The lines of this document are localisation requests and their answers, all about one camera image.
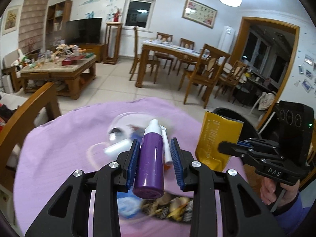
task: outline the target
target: tv stand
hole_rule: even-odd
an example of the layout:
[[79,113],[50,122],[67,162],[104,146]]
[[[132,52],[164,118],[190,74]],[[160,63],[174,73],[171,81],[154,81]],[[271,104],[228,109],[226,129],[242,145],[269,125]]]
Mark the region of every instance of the tv stand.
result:
[[96,55],[96,60],[98,63],[102,62],[102,52],[103,52],[103,46],[102,43],[80,43],[78,46],[83,49],[87,50],[87,52],[94,52]]

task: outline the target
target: coffee table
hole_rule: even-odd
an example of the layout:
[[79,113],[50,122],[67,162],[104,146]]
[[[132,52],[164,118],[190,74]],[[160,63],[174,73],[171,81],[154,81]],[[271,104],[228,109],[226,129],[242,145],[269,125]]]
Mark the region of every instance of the coffee table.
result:
[[68,96],[71,99],[77,100],[81,92],[95,78],[95,63],[96,55],[88,59],[78,60],[77,64],[62,66],[60,59],[58,63],[47,62],[43,66],[30,69],[29,66],[21,69],[21,81],[24,92],[36,92],[40,87],[26,88],[28,80],[63,80],[68,85],[68,89],[57,92],[57,95]]

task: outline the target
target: wooden door frame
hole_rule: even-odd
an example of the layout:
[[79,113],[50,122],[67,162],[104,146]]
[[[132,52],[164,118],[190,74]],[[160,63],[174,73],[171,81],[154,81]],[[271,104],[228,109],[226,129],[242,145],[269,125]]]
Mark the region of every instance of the wooden door frame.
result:
[[232,52],[232,55],[231,55],[230,61],[229,61],[229,63],[232,65],[237,60],[239,60],[242,56],[242,53],[244,51],[244,46],[247,42],[250,24],[260,24],[260,25],[264,25],[264,26],[269,26],[269,27],[277,28],[277,29],[280,29],[283,31],[287,31],[287,32],[295,35],[293,50],[292,50],[290,62],[288,65],[288,69],[285,73],[284,79],[280,85],[279,91],[277,92],[276,97],[275,97],[272,105],[269,107],[266,114],[264,115],[264,117],[261,119],[261,121],[259,122],[259,124],[257,126],[257,129],[259,129],[263,125],[263,123],[267,120],[269,115],[271,114],[273,106],[279,100],[279,98],[283,92],[283,89],[284,89],[284,87],[289,79],[289,76],[291,74],[291,70],[292,70],[292,67],[294,64],[295,56],[296,56],[298,40],[299,40],[299,36],[300,36],[300,27],[293,25],[293,24],[290,24],[290,23],[287,23],[287,22],[280,21],[280,20],[272,20],[272,19],[257,18],[257,17],[242,17],[240,28],[238,31],[238,36],[236,39],[236,44],[235,44],[235,47],[233,49],[233,52]]

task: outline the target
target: framed painting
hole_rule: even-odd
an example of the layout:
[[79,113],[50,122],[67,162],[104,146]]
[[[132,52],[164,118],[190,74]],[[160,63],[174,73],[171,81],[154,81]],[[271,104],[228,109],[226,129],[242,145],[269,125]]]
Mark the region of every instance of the framed painting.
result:
[[186,0],[182,17],[213,28],[217,10],[194,0]]
[[2,23],[2,35],[18,29],[20,23],[21,5],[13,6],[7,9]]

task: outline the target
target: tile floor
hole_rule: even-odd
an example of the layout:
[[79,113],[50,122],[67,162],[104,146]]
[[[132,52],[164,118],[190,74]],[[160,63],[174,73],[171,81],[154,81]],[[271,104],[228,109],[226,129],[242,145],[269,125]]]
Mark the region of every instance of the tile floor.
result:
[[[143,88],[136,88],[135,81],[137,74],[134,75],[132,81],[129,81],[129,70],[132,65],[131,59],[121,59],[117,65],[97,64],[96,78],[85,89],[78,100],[71,100],[69,97],[58,96],[59,106],[62,114],[73,109],[95,103],[104,103],[109,101],[134,101],[146,97],[158,97],[165,99],[171,104],[180,107],[196,120],[202,122],[205,111],[213,111],[218,107],[230,108],[243,116],[245,116],[253,125],[257,125],[258,117],[262,112],[254,110],[249,114],[250,107],[242,107],[238,101],[234,104],[227,101],[227,95],[219,95],[214,99],[214,92],[210,97],[210,101],[203,109],[201,96],[197,96],[198,87],[192,86],[187,104],[183,104],[184,94],[188,80],[186,79],[183,87],[178,91],[181,74],[176,76],[176,71],[171,71],[168,76],[168,66],[166,69],[160,69],[156,84],[153,83],[153,75],[146,73],[143,82]],[[29,97],[31,94],[24,94],[20,90],[16,95]]]

